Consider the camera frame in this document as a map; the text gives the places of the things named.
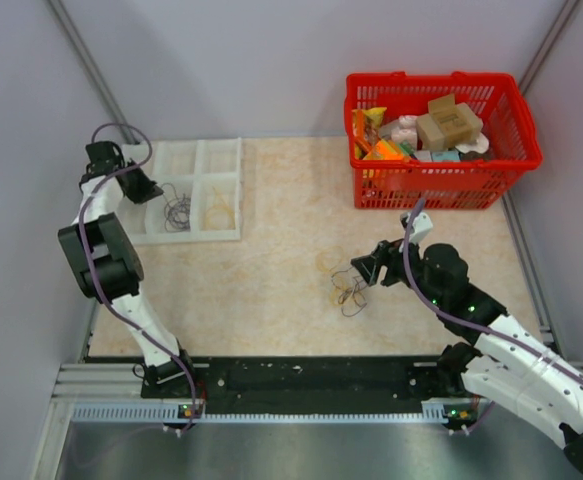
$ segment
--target plastic divider tray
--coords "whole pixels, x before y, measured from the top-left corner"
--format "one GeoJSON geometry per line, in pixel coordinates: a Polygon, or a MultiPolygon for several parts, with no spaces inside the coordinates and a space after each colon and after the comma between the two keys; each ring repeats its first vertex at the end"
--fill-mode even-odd
{"type": "MultiPolygon", "coordinates": [[[[116,211],[135,245],[240,240],[242,227],[242,139],[154,142],[144,172],[164,195],[144,205],[124,198],[116,211]],[[189,229],[169,223],[167,202],[191,199],[189,229]]],[[[123,145],[126,159],[141,162],[146,145],[123,145]]]]}

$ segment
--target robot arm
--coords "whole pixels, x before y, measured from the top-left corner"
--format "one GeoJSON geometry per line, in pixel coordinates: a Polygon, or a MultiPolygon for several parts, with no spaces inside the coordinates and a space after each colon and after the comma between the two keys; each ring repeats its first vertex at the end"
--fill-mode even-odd
{"type": "MultiPolygon", "coordinates": [[[[90,163],[80,183],[83,194],[80,211],[88,203],[84,212],[85,230],[106,300],[125,318],[125,324],[142,349],[145,364],[142,396],[187,396],[190,392],[187,392],[186,379],[182,378],[184,372],[174,363],[173,357],[179,358],[191,373],[193,364],[175,336],[160,322],[143,293],[140,287],[144,279],[142,264],[114,213],[124,197],[141,204],[161,195],[162,190],[136,168],[117,176],[117,181],[107,181],[94,193],[106,176],[128,167],[133,161],[125,161],[120,148],[113,142],[92,143],[86,150],[90,163]]],[[[70,226],[58,232],[58,239],[82,293],[102,303],[89,271],[78,221],[79,215],[70,226]]]]}
{"type": "MultiPolygon", "coordinates": [[[[102,178],[102,176],[93,178],[82,185],[82,202],[80,204],[80,208],[82,208],[82,205],[84,205],[86,199],[92,195],[93,189],[102,180],[102,178]]],[[[94,196],[93,201],[89,204],[85,213],[85,223],[92,226],[92,228],[98,224],[100,219],[103,221],[109,219],[109,222],[116,224],[117,219],[114,220],[112,217],[107,217],[107,215],[115,215],[114,212],[117,210],[118,205],[123,198],[124,193],[122,192],[122,188],[118,182],[105,183],[104,186],[94,196]]],[[[75,232],[75,226],[77,223],[78,217],[76,216],[72,226],[63,231],[68,230],[68,234],[72,235],[73,232],[75,232]]],[[[111,235],[110,237],[115,236],[118,239],[125,238],[126,234],[122,230],[122,227],[118,227],[118,225],[119,224],[115,226],[116,230],[118,230],[117,233],[115,235],[111,235]]],[[[108,250],[108,252],[111,253],[111,247],[114,246],[111,244],[115,243],[115,246],[117,246],[119,249],[125,248],[127,250],[126,255],[130,260],[127,262],[129,268],[125,268],[125,270],[121,272],[121,276],[128,276],[130,281],[126,282],[126,285],[124,285],[120,291],[113,293],[112,296],[109,296],[109,300],[111,301],[113,308],[117,312],[124,314],[129,320],[141,328],[138,330],[131,325],[126,324],[127,328],[142,349],[142,354],[144,356],[146,365],[149,367],[158,367],[160,365],[168,364],[171,361],[171,357],[162,350],[156,348],[155,345],[150,343],[146,337],[142,335],[143,331],[147,332],[151,337],[166,347],[174,355],[177,355],[179,347],[175,336],[167,331],[164,325],[162,325],[162,322],[160,322],[157,313],[149,303],[146,295],[142,292],[142,288],[140,287],[139,283],[140,280],[144,278],[144,272],[142,271],[142,265],[140,264],[140,260],[137,257],[135,250],[131,247],[131,243],[128,241],[128,238],[125,238],[125,241],[123,242],[116,241],[115,238],[104,238],[103,240],[104,244],[101,244],[100,248],[98,248],[96,245],[96,248],[94,249],[94,253],[96,255],[99,251],[102,250],[108,250]]],[[[83,269],[80,269],[79,274],[84,275],[86,272],[83,269]]],[[[89,297],[97,298],[94,292],[84,293],[89,297]]]]}
{"type": "MultiPolygon", "coordinates": [[[[401,219],[405,229],[409,219],[410,214],[401,219]]],[[[445,370],[445,378],[450,374],[465,393],[488,398],[542,431],[583,473],[583,374],[531,336],[503,305],[472,285],[466,262],[451,245],[431,245],[420,256],[418,244],[432,228],[426,213],[418,214],[411,225],[407,253],[412,278],[438,308],[437,316],[445,327],[468,343],[447,347],[438,368],[445,370]],[[450,322],[450,315],[462,323],[450,322]],[[530,353],[534,351],[541,356],[530,353]]],[[[382,285],[402,282],[411,288],[403,246],[402,239],[384,240],[370,255],[352,259],[351,265],[368,286],[377,283],[385,266],[382,285]]]]}

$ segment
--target red basket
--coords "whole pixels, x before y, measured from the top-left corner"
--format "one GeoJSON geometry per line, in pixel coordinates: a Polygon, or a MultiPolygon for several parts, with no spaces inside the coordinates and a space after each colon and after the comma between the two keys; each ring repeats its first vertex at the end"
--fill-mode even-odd
{"type": "Polygon", "coordinates": [[[347,77],[344,125],[357,208],[407,209],[420,197],[426,198],[426,208],[487,208],[542,161],[529,108],[513,77],[504,73],[354,73],[347,77]],[[390,122],[400,115],[425,114],[429,100],[448,93],[482,119],[495,160],[404,163],[355,158],[352,110],[387,107],[384,122],[390,122]]]}

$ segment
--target white wall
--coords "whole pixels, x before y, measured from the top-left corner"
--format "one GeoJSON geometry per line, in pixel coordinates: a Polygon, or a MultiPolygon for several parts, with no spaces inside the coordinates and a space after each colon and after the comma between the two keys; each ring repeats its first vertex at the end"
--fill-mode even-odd
{"type": "Polygon", "coordinates": [[[26,478],[87,301],[56,240],[105,113],[47,7],[0,0],[0,480],[26,478]]]}
{"type": "Polygon", "coordinates": [[[155,138],[343,133],[354,71],[521,76],[563,0],[64,0],[155,138]]]}
{"type": "Polygon", "coordinates": [[[566,353],[583,360],[583,2],[528,101],[545,160],[515,201],[566,353]]]}

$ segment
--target orange package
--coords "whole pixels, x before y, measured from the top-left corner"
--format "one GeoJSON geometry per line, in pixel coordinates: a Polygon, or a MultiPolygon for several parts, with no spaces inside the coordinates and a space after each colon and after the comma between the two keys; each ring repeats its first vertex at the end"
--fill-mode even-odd
{"type": "Polygon", "coordinates": [[[369,153],[380,140],[380,125],[382,125],[386,110],[386,107],[353,110],[353,136],[357,158],[362,158],[364,154],[369,153]]]}
{"type": "Polygon", "coordinates": [[[411,157],[391,140],[381,139],[364,160],[402,160],[407,162],[411,157]]]}

